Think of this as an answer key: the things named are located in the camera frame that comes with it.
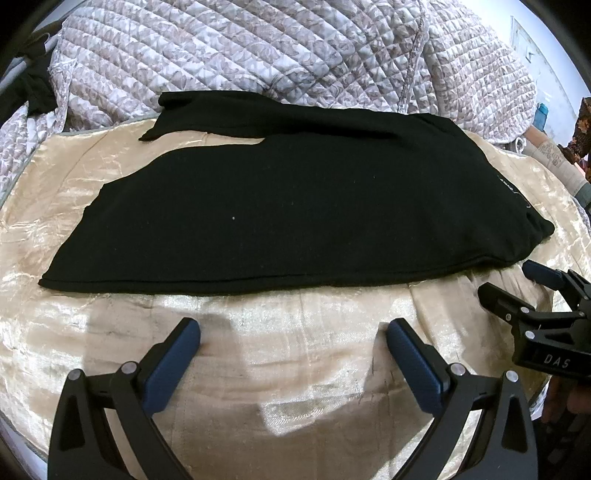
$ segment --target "bed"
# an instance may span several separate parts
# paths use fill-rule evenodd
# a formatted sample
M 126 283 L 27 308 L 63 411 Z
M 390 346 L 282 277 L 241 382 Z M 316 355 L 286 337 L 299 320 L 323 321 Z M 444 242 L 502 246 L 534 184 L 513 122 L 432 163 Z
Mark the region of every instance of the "bed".
M 500 375 L 514 368 L 510 328 L 480 307 L 477 287 L 491 281 L 540 309 L 560 308 L 558 297 L 525 279 L 519 265 L 417 284 L 230 297 L 63 294 L 39 287 L 40 275 L 105 182 L 171 148 L 259 141 L 201 132 L 137 141 L 153 122 L 53 135 L 0 210 L 0 410 L 42 455 L 68 371 L 114 371 L 190 316 L 201 324 L 202 347 L 155 421 L 195 478 L 286 472 L 294 478 L 391 478 L 430 418 L 389 356 L 386 323 L 405 317 L 447 361 Z M 470 137 L 556 226 L 530 258 L 591 275 L 591 238 L 561 183 L 531 157 Z M 545 380 L 517 371 L 529 396 Z M 447 473 L 458 467 L 475 421 L 470 418 Z
M 140 359 L 190 316 L 203 346 L 155 420 L 195 478 L 391 478 L 430 418 L 389 356 L 386 322 L 403 316 L 446 360 L 500 375 L 514 368 L 511 334 L 480 307 L 476 288 L 491 281 L 541 309 L 564 307 L 519 265 L 238 297 L 40 288 L 101 185 L 171 148 L 257 141 L 179 132 L 133 144 L 163 91 L 244 89 L 301 105 L 447 116 L 556 225 L 530 258 L 591 275 L 591 239 L 568 192 L 532 158 L 491 145 L 527 129 L 535 86 L 477 17 L 455 0 L 304 2 L 298 11 L 291 3 L 90 0 L 66 19 L 54 51 L 56 111 L 32 119 L 24 105 L 0 129 L 0 411 L 42 457 L 68 371 L 111 372 Z M 270 27 L 277 18 L 285 30 Z M 290 36 L 295 27 L 303 37 Z M 225 40 L 232 31 L 242 44 Z M 124 144 L 134 147 L 122 161 Z M 528 396 L 545 381 L 518 373 Z M 137 466 L 132 473 L 141 476 Z

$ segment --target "patterned fabric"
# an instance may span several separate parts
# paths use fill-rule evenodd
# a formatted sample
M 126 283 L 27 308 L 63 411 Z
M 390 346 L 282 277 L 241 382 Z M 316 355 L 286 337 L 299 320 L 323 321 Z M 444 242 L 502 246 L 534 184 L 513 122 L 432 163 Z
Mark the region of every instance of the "patterned fabric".
M 538 150 L 542 153 L 542 155 L 548 157 L 552 165 L 555 167 L 558 167 L 562 162 L 564 162 L 564 155 L 562 154 L 560 146 L 556 145 L 550 139 L 540 144 Z
M 574 126 L 573 139 L 568 146 L 558 146 L 566 159 L 573 165 L 581 162 L 591 151 L 591 97 L 583 98 L 579 118 Z M 584 165 L 587 181 L 591 181 L 591 168 Z
M 72 60 L 61 60 L 49 68 L 57 101 L 54 111 L 28 118 L 26 102 L 0 128 L 0 207 L 34 150 L 51 134 L 63 130 L 72 67 Z
M 62 35 L 74 129 L 157 112 L 170 90 L 429 112 L 495 143 L 535 109 L 525 67 L 457 0 L 89 0 Z

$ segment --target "folded clothing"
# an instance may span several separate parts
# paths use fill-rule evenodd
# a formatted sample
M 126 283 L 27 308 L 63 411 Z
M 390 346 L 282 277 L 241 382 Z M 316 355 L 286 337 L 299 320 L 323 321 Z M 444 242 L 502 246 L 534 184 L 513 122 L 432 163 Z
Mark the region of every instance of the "folded clothing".
M 0 96 L 0 125 L 27 101 L 29 115 L 49 113 L 57 108 L 47 71 L 50 62 L 51 52 L 40 56 Z
M 105 184 L 39 285 L 210 295 L 406 283 L 509 266 L 554 231 L 444 118 L 244 92 L 162 102 L 142 139 L 265 139 L 173 150 Z

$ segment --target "human hand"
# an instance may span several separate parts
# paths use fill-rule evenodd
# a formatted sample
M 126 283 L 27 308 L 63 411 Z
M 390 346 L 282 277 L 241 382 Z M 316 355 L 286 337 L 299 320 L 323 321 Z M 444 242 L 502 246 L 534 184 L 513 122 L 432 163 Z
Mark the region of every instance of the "human hand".
M 552 377 L 544 400 L 542 423 L 557 422 L 565 408 L 574 414 L 591 413 L 591 385 L 578 385 L 562 377 Z

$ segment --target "blue gripper pad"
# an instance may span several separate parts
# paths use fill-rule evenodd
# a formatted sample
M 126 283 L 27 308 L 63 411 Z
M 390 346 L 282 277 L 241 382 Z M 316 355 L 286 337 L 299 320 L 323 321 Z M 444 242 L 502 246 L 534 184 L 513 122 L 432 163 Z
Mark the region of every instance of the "blue gripper pad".
M 177 388 L 185 370 L 199 349 L 201 341 L 199 324 L 189 318 L 183 319 L 181 323 L 184 323 L 182 330 L 171 333 L 171 336 L 176 335 L 176 338 L 170 346 L 167 342 L 171 336 L 158 345 L 163 348 L 168 347 L 168 350 L 162 355 L 162 359 L 144 384 L 142 407 L 150 417 L 166 408 L 174 389 Z
M 443 384 L 421 351 L 434 348 L 425 345 L 404 319 L 390 322 L 386 342 L 421 410 L 439 416 L 443 412 Z
M 564 277 L 561 272 L 532 260 L 526 260 L 521 266 L 525 278 L 544 285 L 552 290 L 564 287 Z

